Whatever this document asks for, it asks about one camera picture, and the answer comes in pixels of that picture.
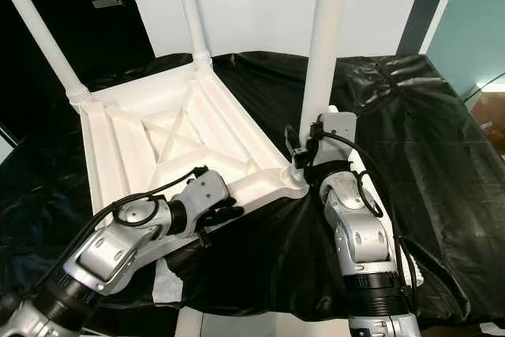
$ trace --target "cable connector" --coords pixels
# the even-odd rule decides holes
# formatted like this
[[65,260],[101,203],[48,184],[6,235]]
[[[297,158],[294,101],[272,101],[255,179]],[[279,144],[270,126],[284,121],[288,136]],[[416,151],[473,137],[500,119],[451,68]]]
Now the cable connector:
[[323,122],[317,121],[310,125],[310,137],[314,140],[323,140],[324,127]]
[[291,154],[291,163],[295,170],[303,169],[309,163],[309,153],[300,144],[300,137],[291,125],[284,129],[287,150]]
[[195,174],[195,177],[199,177],[203,174],[205,174],[208,171],[208,167],[202,166],[202,167],[195,167],[193,169],[193,174]]

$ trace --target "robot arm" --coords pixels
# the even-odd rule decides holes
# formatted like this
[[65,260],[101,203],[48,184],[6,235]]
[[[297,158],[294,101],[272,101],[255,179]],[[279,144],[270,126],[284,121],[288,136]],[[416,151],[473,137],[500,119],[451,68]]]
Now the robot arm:
[[213,170],[197,176],[170,201],[164,197],[131,201],[114,221],[94,231],[72,252],[35,297],[26,299],[0,327],[0,336],[74,337],[110,294],[122,290],[133,273],[165,256],[167,243],[203,226],[238,217],[228,189]]
[[408,288],[398,275],[387,233],[378,220],[382,210],[363,189],[362,174],[349,169],[352,148],[363,153],[352,142],[355,125],[355,114],[328,112],[311,125],[305,148],[289,128],[286,143],[291,145],[294,169],[299,172],[304,167],[305,179],[319,190],[325,218],[335,233],[351,335],[420,337],[416,317],[409,312]]

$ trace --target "black tarp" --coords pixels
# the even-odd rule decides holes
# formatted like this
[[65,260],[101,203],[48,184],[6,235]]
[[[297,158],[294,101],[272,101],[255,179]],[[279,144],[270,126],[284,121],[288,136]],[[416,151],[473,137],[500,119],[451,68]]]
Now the black tarp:
[[[187,61],[159,58],[119,79]],[[299,123],[306,66],[303,57],[262,52],[214,60],[218,76],[284,154],[284,127]],[[101,78],[90,89],[117,80]],[[451,86],[424,56],[344,58],[331,102],[358,114],[357,143],[387,179],[402,236],[425,277],[417,296],[421,326],[505,320],[505,164]],[[61,106],[0,166],[2,292],[33,283],[90,214],[78,118]],[[279,199],[211,240],[210,249],[193,243],[167,257],[184,279],[185,305],[235,316],[345,317],[332,232],[313,194]],[[148,312],[153,277],[152,265],[140,270],[95,319],[118,309]]]

